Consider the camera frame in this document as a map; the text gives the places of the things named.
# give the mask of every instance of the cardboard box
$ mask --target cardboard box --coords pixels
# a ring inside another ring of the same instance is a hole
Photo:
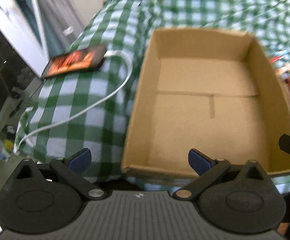
[[[141,178],[193,178],[196,148],[232,164],[256,159],[290,171],[279,149],[290,102],[257,40],[242,32],[157,29],[143,62],[122,170]]]

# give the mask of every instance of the green gingham fabric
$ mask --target green gingham fabric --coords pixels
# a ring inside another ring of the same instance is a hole
[[[68,157],[83,147],[93,153],[85,172],[90,181],[120,177],[126,128],[132,109],[137,78],[151,32],[158,27],[200,26],[252,32],[271,57],[287,49],[289,54],[276,66],[290,62],[290,0],[105,0],[70,50],[105,42],[109,49],[124,50],[133,60],[133,76],[113,98],[69,124],[31,138],[34,148],[23,144],[24,153],[42,162]],[[99,72],[75,73],[47,80],[37,106],[23,114],[16,144],[25,133],[78,113],[118,87],[126,76],[119,57],[106,59]],[[169,189],[137,178],[128,178],[146,190]],[[281,193],[290,191],[290,176],[274,178]],[[187,181],[176,180],[174,186]]]

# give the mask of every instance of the blue gripper pad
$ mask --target blue gripper pad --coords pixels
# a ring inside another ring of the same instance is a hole
[[[92,153],[89,149],[84,148],[75,154],[76,157],[68,162],[68,167],[78,173],[82,174],[91,164]]]
[[[203,175],[215,166],[215,161],[196,149],[188,153],[188,164],[199,175]]]

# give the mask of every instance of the phone screen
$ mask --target phone screen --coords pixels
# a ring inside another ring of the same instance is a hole
[[[76,50],[52,59],[46,77],[90,67],[95,51]]]

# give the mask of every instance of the metal screw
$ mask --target metal screw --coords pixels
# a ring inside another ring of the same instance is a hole
[[[178,196],[180,198],[187,198],[187,197],[192,196],[192,192],[190,192],[189,190],[186,190],[186,189],[181,189],[181,190],[178,190],[176,192],[176,196]]]
[[[89,192],[88,192],[88,195],[90,195],[91,197],[101,197],[102,195],[104,195],[104,191],[102,191],[101,189],[91,189]]]

